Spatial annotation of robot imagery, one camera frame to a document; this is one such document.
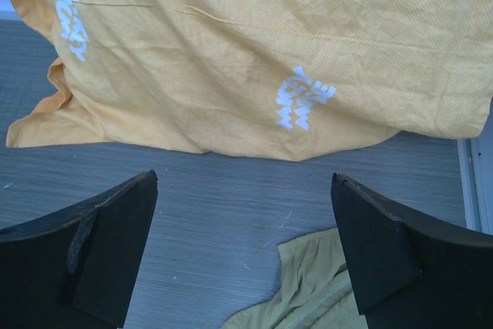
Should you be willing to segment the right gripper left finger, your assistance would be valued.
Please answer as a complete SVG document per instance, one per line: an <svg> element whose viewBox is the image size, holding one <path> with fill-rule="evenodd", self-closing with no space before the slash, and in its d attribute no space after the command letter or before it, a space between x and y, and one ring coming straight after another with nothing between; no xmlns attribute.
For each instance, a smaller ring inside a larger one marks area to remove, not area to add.
<svg viewBox="0 0 493 329"><path fill-rule="evenodd" d="M121 328L158 196L154 171L1 230L3 328Z"/></svg>

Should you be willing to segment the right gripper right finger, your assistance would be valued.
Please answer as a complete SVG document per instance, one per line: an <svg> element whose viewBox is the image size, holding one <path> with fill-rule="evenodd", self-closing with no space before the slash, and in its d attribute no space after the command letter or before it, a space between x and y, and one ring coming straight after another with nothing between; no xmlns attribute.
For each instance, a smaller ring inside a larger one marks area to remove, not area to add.
<svg viewBox="0 0 493 329"><path fill-rule="evenodd" d="M335 173L331 202L369 328L490 328L492 237Z"/></svg>

